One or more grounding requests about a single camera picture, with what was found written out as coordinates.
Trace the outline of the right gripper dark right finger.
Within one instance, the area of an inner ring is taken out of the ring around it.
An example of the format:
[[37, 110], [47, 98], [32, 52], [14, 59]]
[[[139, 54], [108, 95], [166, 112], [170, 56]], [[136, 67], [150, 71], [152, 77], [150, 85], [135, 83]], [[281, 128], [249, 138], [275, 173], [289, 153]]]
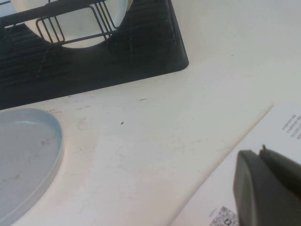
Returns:
[[263, 226], [301, 224], [301, 165], [265, 145], [259, 157], [267, 167], [268, 178], [261, 189]]

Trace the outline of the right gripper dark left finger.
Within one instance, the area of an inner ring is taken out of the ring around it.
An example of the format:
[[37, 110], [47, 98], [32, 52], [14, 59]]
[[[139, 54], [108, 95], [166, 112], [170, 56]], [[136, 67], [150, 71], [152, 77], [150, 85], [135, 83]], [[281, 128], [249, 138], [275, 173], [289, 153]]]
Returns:
[[251, 150], [239, 151], [237, 155], [233, 193], [241, 226], [259, 226], [260, 194], [254, 176], [258, 172], [255, 164], [259, 163], [258, 155]]

